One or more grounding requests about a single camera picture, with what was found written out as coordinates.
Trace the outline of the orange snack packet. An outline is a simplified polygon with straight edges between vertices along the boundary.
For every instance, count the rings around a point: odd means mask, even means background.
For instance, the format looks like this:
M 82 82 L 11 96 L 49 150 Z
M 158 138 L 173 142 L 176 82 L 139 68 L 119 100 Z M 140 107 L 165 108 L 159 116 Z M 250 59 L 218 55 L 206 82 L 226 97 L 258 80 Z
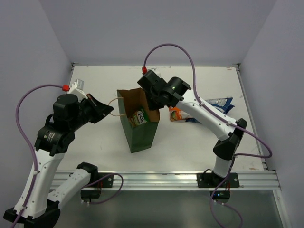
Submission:
M 169 118 L 172 122 L 185 122 L 192 116 L 177 107 L 169 107 Z

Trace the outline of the green paper bag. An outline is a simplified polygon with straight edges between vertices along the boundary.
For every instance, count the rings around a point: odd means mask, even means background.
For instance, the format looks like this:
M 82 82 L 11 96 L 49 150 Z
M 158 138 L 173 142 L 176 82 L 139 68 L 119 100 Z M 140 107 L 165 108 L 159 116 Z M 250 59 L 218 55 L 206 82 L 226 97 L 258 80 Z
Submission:
M 149 110 L 145 92 L 141 88 L 117 90 L 116 100 L 119 114 L 115 116 L 120 118 L 130 152 L 135 153 L 151 148 L 160 120 L 159 110 Z M 147 112 L 150 121 L 132 127 L 129 117 L 141 107 Z

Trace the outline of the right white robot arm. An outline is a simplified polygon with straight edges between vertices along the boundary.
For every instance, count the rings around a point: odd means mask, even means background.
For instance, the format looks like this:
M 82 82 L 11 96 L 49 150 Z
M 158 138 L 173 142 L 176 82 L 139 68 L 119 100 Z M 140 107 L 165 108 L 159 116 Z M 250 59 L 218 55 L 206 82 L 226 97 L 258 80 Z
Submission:
M 176 107 L 207 127 L 217 137 L 218 141 L 213 148 L 216 155 L 213 173 L 221 178 L 228 174 L 233 155 L 243 137 L 243 132 L 237 126 L 246 127 L 244 119 L 235 120 L 223 114 L 209 103 L 195 97 L 189 84 L 178 77 L 166 82 L 154 71 L 144 74 L 138 85 L 145 92 L 150 110 L 164 107 Z

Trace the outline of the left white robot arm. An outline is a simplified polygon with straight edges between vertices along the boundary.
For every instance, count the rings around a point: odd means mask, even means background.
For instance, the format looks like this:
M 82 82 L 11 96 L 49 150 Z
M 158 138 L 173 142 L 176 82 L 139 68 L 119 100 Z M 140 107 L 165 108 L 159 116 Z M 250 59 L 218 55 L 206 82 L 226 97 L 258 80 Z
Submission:
M 24 191 L 15 207 L 6 210 L 3 218 L 26 228 L 52 228 L 67 201 L 98 178 L 98 167 L 82 162 L 64 184 L 50 191 L 57 168 L 75 139 L 75 131 L 87 123 L 101 121 L 112 111 L 112 106 L 99 102 L 91 94 L 82 100 L 73 94 L 59 96 L 53 104 L 53 113 L 38 131 L 35 159 Z

